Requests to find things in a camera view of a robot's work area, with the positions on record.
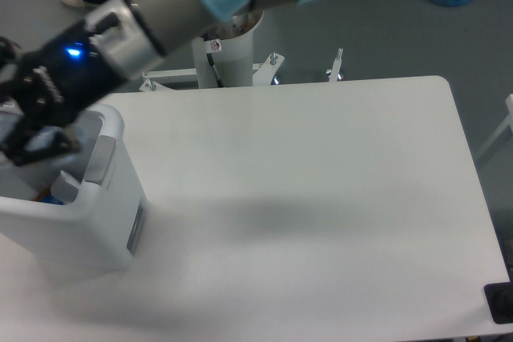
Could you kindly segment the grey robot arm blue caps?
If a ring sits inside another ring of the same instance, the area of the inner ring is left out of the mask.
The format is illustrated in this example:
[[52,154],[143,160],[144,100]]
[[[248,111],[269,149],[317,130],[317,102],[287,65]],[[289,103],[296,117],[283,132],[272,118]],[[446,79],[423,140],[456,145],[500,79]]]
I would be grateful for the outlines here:
[[233,17],[315,0],[108,0],[34,51],[1,41],[1,63],[15,67],[2,101],[22,114],[2,136],[15,166],[79,152],[71,125],[88,107],[174,50]]

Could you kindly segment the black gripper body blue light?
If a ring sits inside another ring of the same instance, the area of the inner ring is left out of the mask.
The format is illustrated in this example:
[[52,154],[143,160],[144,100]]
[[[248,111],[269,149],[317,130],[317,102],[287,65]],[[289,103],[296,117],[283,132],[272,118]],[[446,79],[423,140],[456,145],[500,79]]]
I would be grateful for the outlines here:
[[99,48],[99,38],[119,25],[117,17],[103,17],[93,26],[82,20],[22,56],[11,96],[30,127],[64,127],[127,82]]

